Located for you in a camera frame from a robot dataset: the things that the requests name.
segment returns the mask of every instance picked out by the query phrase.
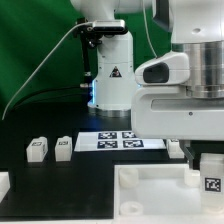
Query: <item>printed marker sheet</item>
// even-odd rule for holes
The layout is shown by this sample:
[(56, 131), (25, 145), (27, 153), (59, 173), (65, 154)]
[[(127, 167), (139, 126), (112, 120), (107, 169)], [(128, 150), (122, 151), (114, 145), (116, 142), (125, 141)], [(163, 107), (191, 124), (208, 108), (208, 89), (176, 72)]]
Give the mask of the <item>printed marker sheet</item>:
[(162, 139), (139, 139), (132, 131), (79, 132), (75, 151), (166, 149)]

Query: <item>small white cube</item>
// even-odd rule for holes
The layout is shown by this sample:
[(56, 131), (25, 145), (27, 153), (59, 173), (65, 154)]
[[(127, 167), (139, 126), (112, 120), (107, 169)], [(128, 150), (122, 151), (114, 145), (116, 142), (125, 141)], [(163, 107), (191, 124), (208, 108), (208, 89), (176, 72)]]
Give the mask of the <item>small white cube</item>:
[(10, 188), (9, 183), (9, 173), (8, 172), (1, 172), (0, 173), (0, 203), (7, 194)]
[(28, 162), (43, 162), (48, 151), (45, 137), (35, 138), (26, 149)]
[(56, 161), (70, 161), (72, 156), (72, 138), (59, 138), (55, 146)]
[(177, 139), (167, 139), (167, 151), (171, 159), (183, 159), (184, 153), (180, 148), (180, 142)]

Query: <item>black cable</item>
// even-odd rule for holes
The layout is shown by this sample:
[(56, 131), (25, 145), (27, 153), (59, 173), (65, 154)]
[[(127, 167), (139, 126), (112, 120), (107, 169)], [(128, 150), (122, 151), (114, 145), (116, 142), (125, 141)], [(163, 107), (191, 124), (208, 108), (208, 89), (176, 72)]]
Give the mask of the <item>black cable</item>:
[(43, 93), (49, 93), (49, 92), (57, 92), (57, 91), (62, 91), (62, 90), (69, 90), (69, 89), (80, 89), (80, 86), (79, 85), (73, 85), (73, 86), (65, 86), (65, 87), (59, 87), (59, 88), (48, 88), (48, 89), (43, 89), (43, 90), (39, 90), (39, 91), (36, 91), (36, 92), (33, 92), (33, 93), (30, 93), (24, 97), (22, 97), (20, 100), (18, 100), (14, 106), (12, 107), (11, 110), (13, 110), (16, 106), (22, 104), (24, 101), (34, 97), (34, 96), (38, 96), (40, 94), (43, 94)]
[(39, 102), (43, 102), (43, 101), (47, 101), (47, 100), (55, 100), (55, 99), (71, 97), (71, 96), (77, 96), (77, 95), (80, 95), (80, 96), (85, 96), (86, 95), (87, 96), (88, 93), (73, 93), (73, 94), (66, 94), (66, 95), (57, 96), (57, 97), (49, 97), (49, 98), (45, 98), (45, 99), (34, 100), (34, 101), (31, 101), (31, 102), (28, 102), (28, 103), (23, 103), (23, 104), (19, 104), (17, 106), (14, 106), (12, 110), (17, 110), (18, 108), (20, 108), (22, 106), (25, 106), (27, 104), (31, 104), (31, 103), (39, 103)]

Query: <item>white block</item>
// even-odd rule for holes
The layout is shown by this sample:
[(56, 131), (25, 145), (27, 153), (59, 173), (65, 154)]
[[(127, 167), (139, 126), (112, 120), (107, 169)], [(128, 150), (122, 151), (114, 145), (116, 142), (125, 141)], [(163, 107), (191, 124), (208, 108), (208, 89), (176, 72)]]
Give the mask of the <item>white block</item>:
[(26, 149), (28, 162), (42, 162), (48, 151), (45, 137), (35, 138)]
[(56, 161), (70, 161), (72, 156), (72, 138), (59, 138), (55, 146)]
[(167, 151), (171, 159), (183, 159), (184, 153), (180, 148), (179, 140), (167, 139), (166, 141)]
[(0, 203), (7, 194), (10, 188), (9, 183), (9, 173), (8, 172), (1, 172), (0, 173)]
[(224, 212), (224, 155), (201, 155), (201, 203), (211, 213)]

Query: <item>warning label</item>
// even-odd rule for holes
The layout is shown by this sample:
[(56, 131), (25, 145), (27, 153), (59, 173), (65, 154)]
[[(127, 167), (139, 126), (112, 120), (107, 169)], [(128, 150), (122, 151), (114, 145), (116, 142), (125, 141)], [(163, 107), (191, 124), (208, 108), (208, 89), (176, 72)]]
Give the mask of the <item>warning label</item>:
[(121, 78), (122, 77), (120, 71), (117, 68), (117, 66), (114, 67), (113, 71), (110, 74), (110, 77), (111, 78)]

